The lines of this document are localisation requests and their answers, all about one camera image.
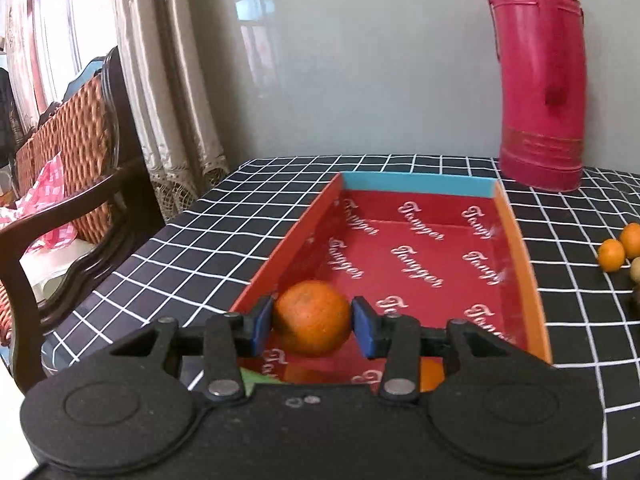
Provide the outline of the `large orange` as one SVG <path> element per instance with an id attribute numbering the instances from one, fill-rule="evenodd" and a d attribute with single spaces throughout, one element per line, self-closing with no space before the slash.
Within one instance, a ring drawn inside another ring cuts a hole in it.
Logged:
<path id="1" fill-rule="evenodd" d="M 302 281 L 278 296 L 273 330 L 284 350 L 300 356 L 327 356 L 352 332 L 348 299 L 324 281 Z"/>

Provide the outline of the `small orange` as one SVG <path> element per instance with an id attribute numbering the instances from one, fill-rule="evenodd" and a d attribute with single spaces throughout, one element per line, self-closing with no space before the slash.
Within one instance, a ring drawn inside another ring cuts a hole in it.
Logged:
<path id="1" fill-rule="evenodd" d="M 623 245 L 628 260 L 632 261 L 640 256 L 639 223 L 630 222 L 623 228 L 623 231 L 620 232 L 620 244 Z"/>
<path id="2" fill-rule="evenodd" d="M 615 238 L 605 240 L 597 252 L 597 262 L 605 273 L 615 273 L 619 271 L 626 260 L 624 245 Z"/>

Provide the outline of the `small orange back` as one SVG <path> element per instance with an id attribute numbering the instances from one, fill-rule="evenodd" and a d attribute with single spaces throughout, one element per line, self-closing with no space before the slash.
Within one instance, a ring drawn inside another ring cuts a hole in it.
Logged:
<path id="1" fill-rule="evenodd" d="M 628 260 L 632 261 L 640 256 L 639 223 L 630 222 L 623 228 L 623 231 L 620 232 L 620 244 L 623 245 Z"/>

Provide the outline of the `pale longan fruit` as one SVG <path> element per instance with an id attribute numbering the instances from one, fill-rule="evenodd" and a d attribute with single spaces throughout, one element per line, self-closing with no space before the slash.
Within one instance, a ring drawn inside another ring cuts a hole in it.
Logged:
<path id="1" fill-rule="evenodd" d="M 640 283 L 640 257 L 636 257 L 631 261 L 629 268 L 629 277 L 631 281 L 634 282 L 634 284 Z"/>

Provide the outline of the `black white grid tablecloth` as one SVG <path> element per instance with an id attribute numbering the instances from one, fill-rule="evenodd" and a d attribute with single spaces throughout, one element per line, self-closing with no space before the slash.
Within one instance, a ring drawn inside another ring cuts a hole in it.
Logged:
<path id="1" fill-rule="evenodd" d="M 149 322 L 183 325 L 228 310 L 288 229 L 340 171 L 498 176 L 492 158 L 326 155 L 256 158 L 127 259 L 43 344 L 55 373 Z M 502 181 L 532 257 L 554 362 L 598 387 L 604 409 L 597 476 L 639 474 L 639 304 L 626 271 L 604 274 L 598 246 L 639 218 L 639 178 L 587 168 L 578 190 Z"/>

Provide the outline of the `colourful cardboard box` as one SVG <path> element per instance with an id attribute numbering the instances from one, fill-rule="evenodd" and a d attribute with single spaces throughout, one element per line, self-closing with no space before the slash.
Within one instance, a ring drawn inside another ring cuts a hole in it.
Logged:
<path id="1" fill-rule="evenodd" d="M 334 177 L 235 301 L 324 281 L 379 314 L 453 318 L 552 358 L 544 309 L 506 192 L 489 178 L 346 171 Z"/>

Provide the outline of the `wooden sofa with woven cushion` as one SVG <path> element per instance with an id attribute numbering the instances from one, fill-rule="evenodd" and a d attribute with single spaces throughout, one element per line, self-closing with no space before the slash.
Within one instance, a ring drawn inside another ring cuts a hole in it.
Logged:
<path id="1" fill-rule="evenodd" d="M 93 80 L 100 88 L 96 110 L 108 144 L 99 154 L 106 166 L 62 202 L 1 230 L 1 285 L 8 293 L 12 320 L 9 372 L 22 393 L 47 377 L 41 363 L 44 336 L 165 225 L 145 167 L 117 48 L 108 52 Z M 51 298 L 37 300 L 20 263 L 28 246 L 103 206 L 112 221 L 96 247 L 70 265 Z"/>

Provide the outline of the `pink checkered cloth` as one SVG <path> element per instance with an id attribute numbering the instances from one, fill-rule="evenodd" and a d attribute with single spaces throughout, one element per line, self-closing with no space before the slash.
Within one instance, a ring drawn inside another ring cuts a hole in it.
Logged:
<path id="1" fill-rule="evenodd" d="M 4 229 L 10 223 L 27 218 L 61 203 L 65 198 L 64 166 L 61 154 L 56 154 L 40 170 L 35 183 L 27 193 L 16 202 L 14 208 L 1 207 L 0 226 Z M 77 230 L 72 222 L 67 222 L 64 226 L 47 232 L 38 237 L 26 252 L 41 252 L 42 250 L 53 250 L 63 248 L 72 244 L 77 237 Z"/>

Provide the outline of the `beige lace curtain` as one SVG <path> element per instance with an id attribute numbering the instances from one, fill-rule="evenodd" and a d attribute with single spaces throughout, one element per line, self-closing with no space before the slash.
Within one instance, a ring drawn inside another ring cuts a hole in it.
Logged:
<path id="1" fill-rule="evenodd" d="M 115 0 L 129 103 L 160 211 L 170 219 L 229 172 L 188 0 Z"/>

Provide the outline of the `red thermos flask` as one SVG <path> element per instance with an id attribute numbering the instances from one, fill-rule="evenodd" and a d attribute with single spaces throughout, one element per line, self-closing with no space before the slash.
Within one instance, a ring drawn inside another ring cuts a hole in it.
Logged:
<path id="1" fill-rule="evenodd" d="M 488 0 L 502 84 L 501 171 L 522 185 L 576 190 L 587 107 L 579 0 Z"/>

